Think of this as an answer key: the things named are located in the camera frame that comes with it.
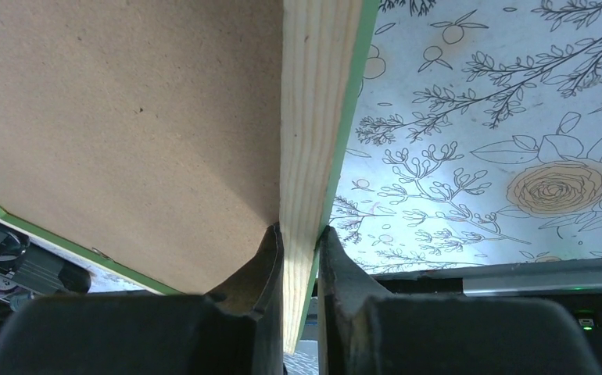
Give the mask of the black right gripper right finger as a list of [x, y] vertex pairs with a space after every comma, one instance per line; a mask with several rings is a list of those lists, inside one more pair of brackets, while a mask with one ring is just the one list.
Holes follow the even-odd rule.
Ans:
[[323, 374], [600, 374], [566, 309], [533, 298], [397, 295], [317, 241]]

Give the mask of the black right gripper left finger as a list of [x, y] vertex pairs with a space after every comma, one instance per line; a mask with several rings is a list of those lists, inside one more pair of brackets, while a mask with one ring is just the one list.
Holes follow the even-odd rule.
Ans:
[[0, 374], [282, 374], [284, 245], [202, 295], [39, 298], [0, 330]]

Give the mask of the wooden picture frame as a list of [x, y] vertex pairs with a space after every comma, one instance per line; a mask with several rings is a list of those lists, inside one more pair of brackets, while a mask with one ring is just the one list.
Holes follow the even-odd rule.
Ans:
[[[316, 270], [315, 242], [328, 222], [378, 4], [279, 2], [283, 9], [280, 167], [274, 223], [280, 225], [285, 251], [282, 347], [290, 353], [302, 330]], [[47, 249], [92, 266], [98, 276], [115, 273], [158, 294], [182, 292], [114, 260], [106, 261], [91, 249], [20, 219], [1, 206], [0, 223], [24, 232]]]

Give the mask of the brown cardboard backing board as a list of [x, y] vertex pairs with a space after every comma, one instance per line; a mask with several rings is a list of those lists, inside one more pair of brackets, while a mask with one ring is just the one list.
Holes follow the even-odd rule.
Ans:
[[0, 1], [0, 206], [177, 291], [278, 218], [282, 3]]

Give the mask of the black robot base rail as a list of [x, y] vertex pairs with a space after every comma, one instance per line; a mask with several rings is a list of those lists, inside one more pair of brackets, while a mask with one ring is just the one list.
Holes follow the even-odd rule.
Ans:
[[602, 368], [602, 258], [369, 276], [397, 295], [533, 298], [557, 303], [583, 331]]

